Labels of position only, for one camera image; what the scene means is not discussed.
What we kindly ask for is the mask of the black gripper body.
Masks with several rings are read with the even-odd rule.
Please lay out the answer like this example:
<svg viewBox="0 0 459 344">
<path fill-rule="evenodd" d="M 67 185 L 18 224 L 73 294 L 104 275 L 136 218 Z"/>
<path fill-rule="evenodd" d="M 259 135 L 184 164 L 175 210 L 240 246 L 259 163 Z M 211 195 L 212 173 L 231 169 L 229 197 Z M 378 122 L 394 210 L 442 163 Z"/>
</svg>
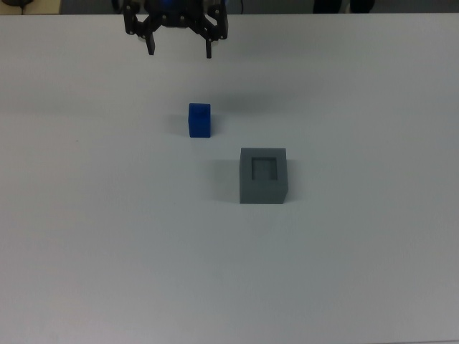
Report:
<svg viewBox="0 0 459 344">
<path fill-rule="evenodd" d="M 202 28 L 206 15 L 215 1 L 165 1 L 145 0 L 143 8 L 148 14 L 146 22 L 150 27 Z"/>
</svg>

